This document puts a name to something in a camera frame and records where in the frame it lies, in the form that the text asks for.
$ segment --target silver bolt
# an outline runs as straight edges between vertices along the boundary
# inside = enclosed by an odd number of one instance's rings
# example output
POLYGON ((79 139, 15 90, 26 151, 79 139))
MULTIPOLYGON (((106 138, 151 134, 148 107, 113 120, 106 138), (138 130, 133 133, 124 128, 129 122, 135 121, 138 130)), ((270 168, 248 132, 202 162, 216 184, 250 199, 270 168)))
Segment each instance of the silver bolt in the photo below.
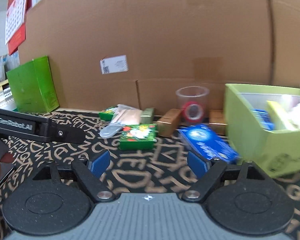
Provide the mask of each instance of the silver bolt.
POLYGON ((100 199, 109 199, 112 197, 112 193, 110 191, 100 191, 97 197, 100 199))
POLYGON ((185 192, 185 195, 187 198, 191 198, 191 199, 195 199, 200 197, 200 193, 198 191, 195 190, 188 190, 185 192))

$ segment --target transparent cylinder container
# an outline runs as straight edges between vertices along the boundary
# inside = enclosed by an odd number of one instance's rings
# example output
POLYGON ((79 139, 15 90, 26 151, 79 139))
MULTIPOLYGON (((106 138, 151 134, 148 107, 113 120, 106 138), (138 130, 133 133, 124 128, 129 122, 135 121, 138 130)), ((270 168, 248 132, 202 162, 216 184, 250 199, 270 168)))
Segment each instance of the transparent cylinder container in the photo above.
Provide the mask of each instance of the transparent cylinder container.
POLYGON ((185 87, 176 91, 178 107, 188 125, 202 123, 204 117, 208 116, 209 92, 205 87, 185 87))

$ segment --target small brown box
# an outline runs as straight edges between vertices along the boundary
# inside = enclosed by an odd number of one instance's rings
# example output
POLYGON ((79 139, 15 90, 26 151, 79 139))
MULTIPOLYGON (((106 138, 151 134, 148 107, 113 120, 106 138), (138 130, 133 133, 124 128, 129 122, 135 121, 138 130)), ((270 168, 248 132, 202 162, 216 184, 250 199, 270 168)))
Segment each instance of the small brown box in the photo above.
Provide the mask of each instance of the small brown box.
POLYGON ((170 137, 181 121, 181 110, 170 109, 157 121, 159 136, 170 137))
POLYGON ((226 135, 226 122, 223 119, 223 112, 221 110, 210 110, 209 126, 219 135, 226 135))

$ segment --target calendar page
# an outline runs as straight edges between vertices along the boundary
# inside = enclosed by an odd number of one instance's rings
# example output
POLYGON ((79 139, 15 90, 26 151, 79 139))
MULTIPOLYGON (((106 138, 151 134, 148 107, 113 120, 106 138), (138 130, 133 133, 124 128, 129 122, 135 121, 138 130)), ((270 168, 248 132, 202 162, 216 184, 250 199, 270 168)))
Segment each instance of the calendar page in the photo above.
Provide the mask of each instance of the calendar page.
POLYGON ((25 21, 26 0, 14 0, 7 10, 5 42, 6 44, 25 21))

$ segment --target red ring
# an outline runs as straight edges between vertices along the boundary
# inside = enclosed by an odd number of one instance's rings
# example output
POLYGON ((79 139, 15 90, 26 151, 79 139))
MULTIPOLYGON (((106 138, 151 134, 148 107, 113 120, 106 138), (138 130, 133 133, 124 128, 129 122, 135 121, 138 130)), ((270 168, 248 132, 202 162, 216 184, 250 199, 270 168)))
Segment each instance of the red ring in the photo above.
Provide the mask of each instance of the red ring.
POLYGON ((198 120, 202 119, 202 117, 204 116, 204 110, 203 110, 203 107, 196 101, 189 101, 189 102, 186 102, 183 107, 182 107, 182 116, 183 118, 187 121, 187 122, 197 122, 198 120), (202 110, 202 114, 196 119, 196 120, 193 120, 193 119, 190 119, 187 115, 186 115, 186 109, 191 106, 191 105, 197 105, 199 108, 201 108, 202 110))

